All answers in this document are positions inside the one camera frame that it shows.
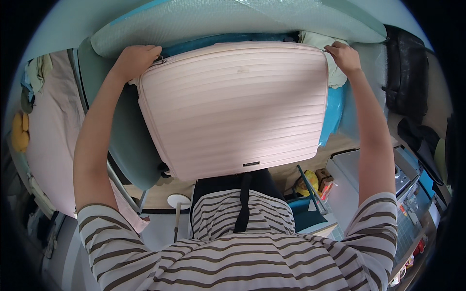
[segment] bubble wrap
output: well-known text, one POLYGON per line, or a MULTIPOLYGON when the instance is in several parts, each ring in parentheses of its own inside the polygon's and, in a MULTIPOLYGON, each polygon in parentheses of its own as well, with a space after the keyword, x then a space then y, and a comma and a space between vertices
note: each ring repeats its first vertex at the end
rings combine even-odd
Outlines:
MULTIPOLYGON (((387 85, 387 47, 380 43, 353 43, 351 46, 359 53, 361 69, 364 71, 385 117, 387 117, 388 108, 385 105, 385 91, 382 90, 382 86, 387 85)), ((345 105, 338 131, 358 142, 359 129, 356 104, 350 84, 346 86, 345 91, 345 105)))
POLYGON ((95 52, 117 58, 129 45, 172 46, 227 33, 311 31, 348 42, 381 42, 383 24, 346 0, 155 0, 91 37, 95 52))

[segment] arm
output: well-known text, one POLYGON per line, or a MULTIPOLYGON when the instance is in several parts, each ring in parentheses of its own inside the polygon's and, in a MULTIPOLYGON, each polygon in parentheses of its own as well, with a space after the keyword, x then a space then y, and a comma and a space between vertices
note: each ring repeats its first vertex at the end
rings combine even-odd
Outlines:
POLYGON ((356 50, 336 41, 325 49, 348 77, 353 88, 361 153, 359 159, 359 205, 380 192, 395 193, 395 159, 384 113, 361 69, 356 50))
POLYGON ((125 83, 141 75, 161 51, 154 45, 125 48, 103 81, 76 141, 73 184, 77 211, 91 203, 118 209, 107 174, 113 113, 125 83))

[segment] yellow plush toy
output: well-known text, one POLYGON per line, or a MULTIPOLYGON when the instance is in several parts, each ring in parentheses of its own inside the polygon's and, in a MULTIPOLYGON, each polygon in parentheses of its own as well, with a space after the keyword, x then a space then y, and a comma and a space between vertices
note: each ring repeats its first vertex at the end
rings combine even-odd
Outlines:
POLYGON ((27 144, 29 144, 29 117, 27 114, 21 116, 20 113, 16 113, 13 118, 11 125, 11 143, 13 149, 17 152, 25 153, 27 144))

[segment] person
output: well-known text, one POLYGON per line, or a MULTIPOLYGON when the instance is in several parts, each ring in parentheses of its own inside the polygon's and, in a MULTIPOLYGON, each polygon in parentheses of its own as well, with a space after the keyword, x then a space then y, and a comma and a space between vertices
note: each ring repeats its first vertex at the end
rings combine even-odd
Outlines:
POLYGON ((351 83, 361 141, 359 208, 344 239, 295 233, 291 209, 265 169, 199 180, 192 198, 193 238, 160 251, 147 248, 118 213, 106 165, 123 86, 162 48, 131 46, 121 53, 86 115, 74 156, 79 232, 102 290, 387 288, 397 246, 389 130, 357 51, 339 42, 325 49, 351 83))

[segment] yellow plastic bag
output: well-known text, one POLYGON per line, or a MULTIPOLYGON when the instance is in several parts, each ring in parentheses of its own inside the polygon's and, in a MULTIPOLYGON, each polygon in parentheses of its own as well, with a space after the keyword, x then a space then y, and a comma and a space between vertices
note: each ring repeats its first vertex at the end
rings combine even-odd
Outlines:
MULTIPOLYGON (((319 180, 317 179, 317 176, 313 171, 306 170, 304 172, 304 175, 306 178, 309 180, 309 183, 311 183, 312 187, 314 187, 314 190, 317 192, 319 196, 321 196, 321 193, 317 190, 319 189, 319 180)), ((299 178, 298 183, 296 184, 295 191, 301 193, 301 195, 307 197, 309 196, 309 191, 308 188, 306 187, 306 184, 304 183, 304 180, 299 178)))

